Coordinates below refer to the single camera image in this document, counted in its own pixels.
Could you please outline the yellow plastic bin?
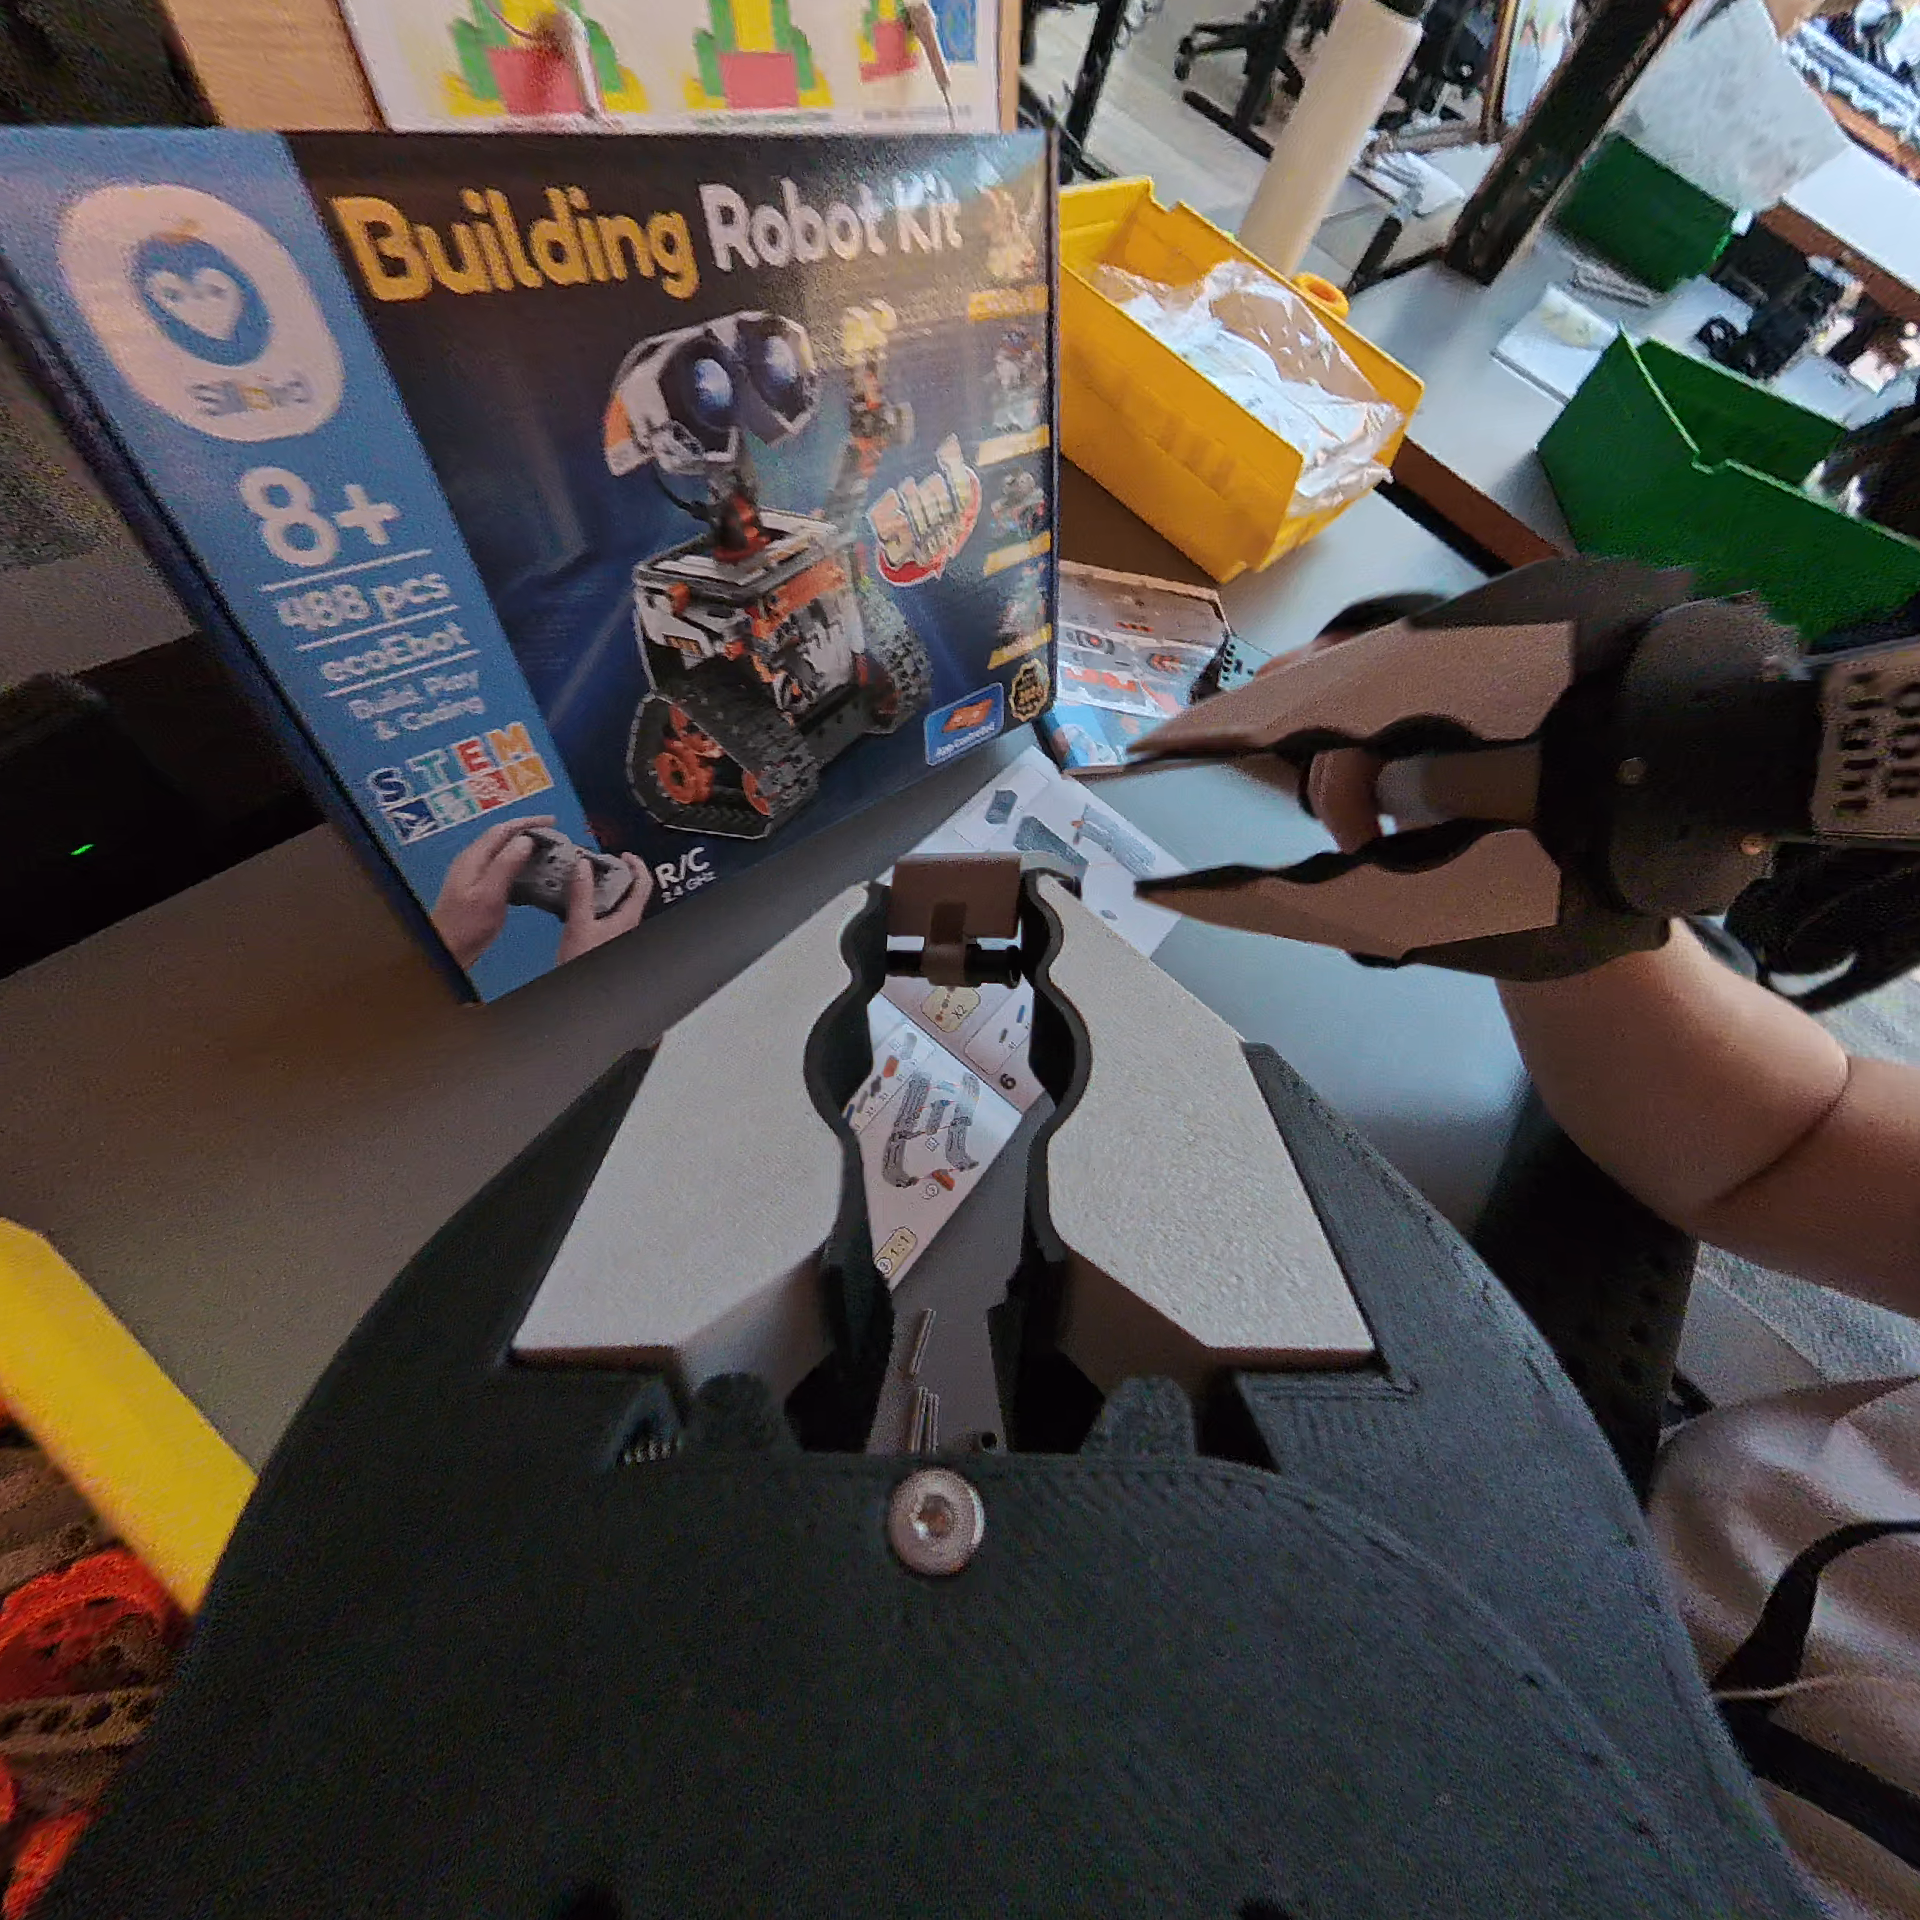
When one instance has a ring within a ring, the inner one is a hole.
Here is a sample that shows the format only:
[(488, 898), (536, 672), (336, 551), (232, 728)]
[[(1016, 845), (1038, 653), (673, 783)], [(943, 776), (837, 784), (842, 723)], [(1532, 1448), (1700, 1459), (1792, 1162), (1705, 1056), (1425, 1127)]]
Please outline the yellow plastic bin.
[(194, 1616), (256, 1475), (58, 1257), (2, 1225), (2, 1402)]
[[(1368, 496), (1288, 520), (1298, 477), (1288, 450), (1210, 393), (1090, 280), (1094, 265), (1118, 265), (1183, 281), (1231, 257), (1269, 271), (1239, 240), (1186, 203), (1160, 203), (1149, 181), (1124, 178), (1062, 189), (1057, 245), (1062, 455), (1209, 579), (1224, 586), (1269, 569)], [(1330, 319), (1335, 337), (1393, 398), (1414, 401), (1392, 467), (1424, 401), (1421, 379), (1357, 334), (1337, 288), (1311, 277), (1285, 281)]]

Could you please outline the person's right forearm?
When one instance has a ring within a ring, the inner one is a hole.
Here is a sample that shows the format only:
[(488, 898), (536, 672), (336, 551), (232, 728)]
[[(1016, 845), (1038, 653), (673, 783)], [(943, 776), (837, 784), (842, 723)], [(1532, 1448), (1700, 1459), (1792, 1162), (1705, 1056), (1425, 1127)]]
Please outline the person's right forearm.
[(1695, 1242), (1917, 1315), (1917, 1070), (1855, 1056), (1692, 928), (1500, 1000), (1570, 1141)]

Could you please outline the person's right hand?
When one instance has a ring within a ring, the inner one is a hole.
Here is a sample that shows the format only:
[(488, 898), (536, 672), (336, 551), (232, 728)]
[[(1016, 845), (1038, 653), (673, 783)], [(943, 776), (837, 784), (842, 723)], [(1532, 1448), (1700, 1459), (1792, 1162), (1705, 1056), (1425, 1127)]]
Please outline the person's right hand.
[(1317, 752), (1302, 778), (1302, 803), (1340, 854), (1357, 854), (1381, 837), (1376, 783), (1383, 760), (1357, 749)]

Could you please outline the small blue booklet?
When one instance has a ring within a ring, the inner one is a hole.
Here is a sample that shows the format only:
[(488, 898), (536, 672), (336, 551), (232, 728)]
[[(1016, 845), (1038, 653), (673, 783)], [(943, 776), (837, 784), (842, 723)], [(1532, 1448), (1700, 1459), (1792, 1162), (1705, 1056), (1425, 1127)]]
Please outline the small blue booklet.
[(1119, 766), (1144, 734), (1250, 681), (1270, 662), (1234, 633), (1199, 645), (1065, 630), (1054, 657), (1054, 701), (1036, 733), (1068, 774)]

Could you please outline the black perforated board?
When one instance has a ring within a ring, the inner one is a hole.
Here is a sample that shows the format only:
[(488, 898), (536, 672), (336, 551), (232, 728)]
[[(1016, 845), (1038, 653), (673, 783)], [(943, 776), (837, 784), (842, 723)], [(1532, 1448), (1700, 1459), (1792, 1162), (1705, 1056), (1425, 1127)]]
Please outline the black perforated board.
[(1542, 1335), (1647, 1498), (1695, 1242), (1597, 1168), (1527, 1094), (1472, 1247)]

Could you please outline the white paper roll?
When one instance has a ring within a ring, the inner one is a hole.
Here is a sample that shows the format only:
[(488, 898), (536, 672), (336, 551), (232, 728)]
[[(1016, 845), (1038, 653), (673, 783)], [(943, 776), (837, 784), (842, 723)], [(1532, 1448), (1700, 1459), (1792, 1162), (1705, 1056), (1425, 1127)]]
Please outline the white paper roll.
[(1341, 3), (1244, 214), (1239, 247), (1288, 280), (1424, 38), (1425, 3)]

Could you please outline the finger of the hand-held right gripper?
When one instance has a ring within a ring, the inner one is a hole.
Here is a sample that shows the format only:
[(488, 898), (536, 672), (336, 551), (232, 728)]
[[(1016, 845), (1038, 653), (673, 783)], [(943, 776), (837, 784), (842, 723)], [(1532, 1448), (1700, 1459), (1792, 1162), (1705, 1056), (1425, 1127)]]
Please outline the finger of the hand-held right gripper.
[(1439, 824), (1282, 870), (1244, 863), (1138, 882), (1178, 917), (1404, 963), (1556, 921), (1564, 874), (1532, 831)]
[(1575, 615), (1409, 617), (1287, 657), (1141, 741), (1124, 776), (1230, 763), (1302, 801), (1317, 752), (1383, 760), (1381, 824), (1549, 826), (1549, 721), (1580, 666)]

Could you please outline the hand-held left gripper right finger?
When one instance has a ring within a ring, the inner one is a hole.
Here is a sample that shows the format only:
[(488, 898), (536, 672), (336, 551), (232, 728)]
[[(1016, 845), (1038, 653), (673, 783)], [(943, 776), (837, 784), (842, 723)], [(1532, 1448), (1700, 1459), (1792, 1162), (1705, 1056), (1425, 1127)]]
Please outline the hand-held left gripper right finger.
[(1279, 1064), (1080, 904), (1021, 875), (1030, 1065), (1020, 1440), (1080, 1446), (1133, 1385), (1207, 1446), (1230, 1397), (1372, 1395), (1377, 1345), (1274, 1095)]

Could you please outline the grey building block piece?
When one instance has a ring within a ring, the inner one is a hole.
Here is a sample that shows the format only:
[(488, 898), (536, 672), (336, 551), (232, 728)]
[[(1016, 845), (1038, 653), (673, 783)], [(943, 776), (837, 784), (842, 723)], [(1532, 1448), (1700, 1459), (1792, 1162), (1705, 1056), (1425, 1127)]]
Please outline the grey building block piece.
[(1012, 991), (1029, 982), (1020, 854), (910, 855), (885, 893), (887, 985)]

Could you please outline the black device green light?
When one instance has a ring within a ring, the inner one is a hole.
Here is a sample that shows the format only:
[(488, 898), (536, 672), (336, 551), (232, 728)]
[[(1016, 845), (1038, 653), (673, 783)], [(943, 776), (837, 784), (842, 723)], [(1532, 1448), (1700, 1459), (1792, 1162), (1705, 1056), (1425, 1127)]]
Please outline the black device green light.
[(205, 799), (95, 689), (21, 681), (2, 702), (2, 974), (316, 826), (319, 810), (279, 760)]

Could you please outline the clear plastic bags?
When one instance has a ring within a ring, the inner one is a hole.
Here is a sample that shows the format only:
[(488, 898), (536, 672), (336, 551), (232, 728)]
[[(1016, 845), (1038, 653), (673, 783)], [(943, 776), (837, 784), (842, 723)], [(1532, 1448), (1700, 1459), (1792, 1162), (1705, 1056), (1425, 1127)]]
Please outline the clear plastic bags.
[(1294, 285), (1239, 257), (1196, 280), (1149, 280), (1113, 263), (1094, 265), (1090, 280), (1287, 449), (1298, 465), (1288, 520), (1348, 507), (1384, 480), (1417, 403), (1393, 398)]

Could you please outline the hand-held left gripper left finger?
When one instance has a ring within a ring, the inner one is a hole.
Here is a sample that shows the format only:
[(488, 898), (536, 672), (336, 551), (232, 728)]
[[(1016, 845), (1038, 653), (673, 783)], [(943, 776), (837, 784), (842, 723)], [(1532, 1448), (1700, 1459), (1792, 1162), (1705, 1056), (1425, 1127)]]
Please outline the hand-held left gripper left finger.
[(885, 915), (881, 887), (847, 887), (641, 1064), (514, 1338), (536, 1368), (649, 1378), (624, 1450), (680, 1450), (711, 1385), (807, 1450), (870, 1442), (888, 1303), (846, 1104)]

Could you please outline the large green bin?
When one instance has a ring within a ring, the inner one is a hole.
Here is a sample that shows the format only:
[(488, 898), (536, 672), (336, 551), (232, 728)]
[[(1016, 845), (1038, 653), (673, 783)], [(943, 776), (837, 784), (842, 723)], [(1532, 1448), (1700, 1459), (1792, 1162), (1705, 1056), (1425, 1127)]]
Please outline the large green bin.
[(1615, 337), (1537, 458), (1580, 554), (1693, 569), (1805, 640), (1916, 598), (1917, 547), (1807, 491), (1840, 423), (1665, 343)]

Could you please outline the small green bin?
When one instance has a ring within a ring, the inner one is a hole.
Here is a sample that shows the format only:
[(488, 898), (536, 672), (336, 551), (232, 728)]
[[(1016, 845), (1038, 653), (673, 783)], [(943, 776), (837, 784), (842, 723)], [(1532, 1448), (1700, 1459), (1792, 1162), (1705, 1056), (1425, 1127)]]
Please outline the small green bin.
[(1650, 159), (1624, 136), (1607, 136), (1554, 203), (1551, 226), (1654, 296), (1711, 275), (1740, 216)]

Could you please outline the person's light shirt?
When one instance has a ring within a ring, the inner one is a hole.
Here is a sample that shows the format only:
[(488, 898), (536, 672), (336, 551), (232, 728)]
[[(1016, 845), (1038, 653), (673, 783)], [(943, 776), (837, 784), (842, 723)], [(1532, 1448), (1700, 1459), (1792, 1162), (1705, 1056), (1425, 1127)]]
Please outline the person's light shirt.
[(1673, 1434), (1647, 1520), (1718, 1715), (1828, 1915), (1917, 1915), (1917, 1382)]

